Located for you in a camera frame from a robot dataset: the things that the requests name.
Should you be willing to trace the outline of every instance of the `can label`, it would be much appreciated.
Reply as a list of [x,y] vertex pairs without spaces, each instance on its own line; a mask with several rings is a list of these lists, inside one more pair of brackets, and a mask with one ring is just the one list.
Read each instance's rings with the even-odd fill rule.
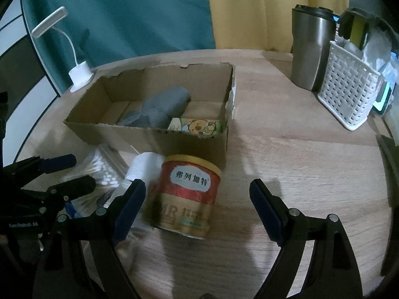
[[212,206],[157,193],[152,203],[151,225],[203,238],[209,230]]
[[191,165],[176,166],[170,174],[170,181],[193,191],[207,192],[211,187],[209,174]]

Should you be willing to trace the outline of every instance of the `teal curtain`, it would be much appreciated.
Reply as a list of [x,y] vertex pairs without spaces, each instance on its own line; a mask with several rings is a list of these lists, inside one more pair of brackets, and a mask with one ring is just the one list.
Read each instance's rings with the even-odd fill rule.
[[[209,0],[22,0],[31,31],[51,12],[65,6],[57,24],[72,39],[78,61],[90,67],[130,57],[214,49]],[[35,40],[38,52],[61,91],[71,85],[75,66],[66,38],[50,30]]]

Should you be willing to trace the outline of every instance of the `white wall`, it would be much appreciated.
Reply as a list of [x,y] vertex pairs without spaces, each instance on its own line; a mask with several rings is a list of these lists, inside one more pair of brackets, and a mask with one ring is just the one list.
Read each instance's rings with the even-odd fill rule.
[[[15,43],[26,35],[21,2],[13,0],[0,20],[0,57],[7,51],[11,51]],[[3,141],[4,166],[15,161],[31,129],[56,97],[56,91],[44,76],[18,104],[6,124]]]

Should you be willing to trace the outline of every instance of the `cardboard box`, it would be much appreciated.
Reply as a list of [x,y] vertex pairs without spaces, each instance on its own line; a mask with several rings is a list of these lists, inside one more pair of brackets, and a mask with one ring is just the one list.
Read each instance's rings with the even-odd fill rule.
[[[165,156],[187,154],[225,166],[228,124],[233,109],[233,66],[220,64],[161,65],[128,70],[117,76],[101,77],[85,92],[64,123],[84,142],[108,143],[135,152],[157,152]],[[222,133],[193,135],[167,129],[118,126],[130,110],[139,110],[151,95],[170,87],[185,87],[190,95],[182,118],[218,119]]]

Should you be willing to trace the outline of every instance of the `red tin can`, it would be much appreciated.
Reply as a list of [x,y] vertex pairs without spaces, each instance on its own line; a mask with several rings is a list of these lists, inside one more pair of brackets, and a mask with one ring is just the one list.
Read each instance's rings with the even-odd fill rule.
[[202,158],[168,156],[162,164],[151,224],[203,239],[209,230],[220,174],[217,166]]

